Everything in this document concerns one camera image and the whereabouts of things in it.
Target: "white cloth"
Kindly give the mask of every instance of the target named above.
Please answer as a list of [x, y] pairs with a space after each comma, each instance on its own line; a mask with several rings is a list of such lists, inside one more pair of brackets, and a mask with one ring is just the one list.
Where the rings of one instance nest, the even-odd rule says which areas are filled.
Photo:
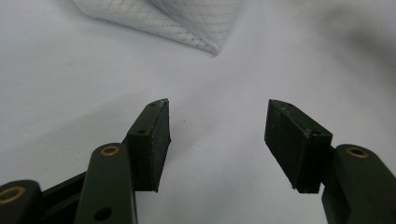
[[218, 54], [241, 0], [74, 0], [85, 14]]

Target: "folded cloth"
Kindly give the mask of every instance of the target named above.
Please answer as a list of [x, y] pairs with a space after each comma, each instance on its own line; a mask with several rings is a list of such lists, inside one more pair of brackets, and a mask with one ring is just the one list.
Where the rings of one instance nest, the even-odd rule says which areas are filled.
[[242, 0], [74, 0], [85, 14], [218, 54]]

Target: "brass screw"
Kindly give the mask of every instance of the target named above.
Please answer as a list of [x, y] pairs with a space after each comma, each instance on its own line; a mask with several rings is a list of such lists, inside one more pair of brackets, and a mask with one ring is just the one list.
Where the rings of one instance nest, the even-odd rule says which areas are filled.
[[102, 156], [114, 156], [117, 153], [119, 153], [120, 148], [119, 147], [105, 147], [102, 150], [100, 150], [100, 154]]
[[369, 157], [369, 154], [360, 148], [349, 147], [346, 149], [346, 152], [354, 157], [358, 157], [361, 159], [366, 159]]
[[0, 192], [0, 204], [11, 203], [17, 200], [26, 191], [25, 187], [17, 186]]

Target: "textured white fabric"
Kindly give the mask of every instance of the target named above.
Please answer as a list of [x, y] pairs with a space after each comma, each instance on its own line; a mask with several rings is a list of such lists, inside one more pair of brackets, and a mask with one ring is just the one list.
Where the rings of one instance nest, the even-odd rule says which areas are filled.
[[74, 0], [85, 14], [219, 53], [241, 0]]

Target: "quilted fabric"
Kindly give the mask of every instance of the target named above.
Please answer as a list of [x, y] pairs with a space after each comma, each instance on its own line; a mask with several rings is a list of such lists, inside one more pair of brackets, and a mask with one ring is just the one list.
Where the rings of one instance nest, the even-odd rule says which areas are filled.
[[85, 14], [218, 54], [242, 0], [74, 0]]

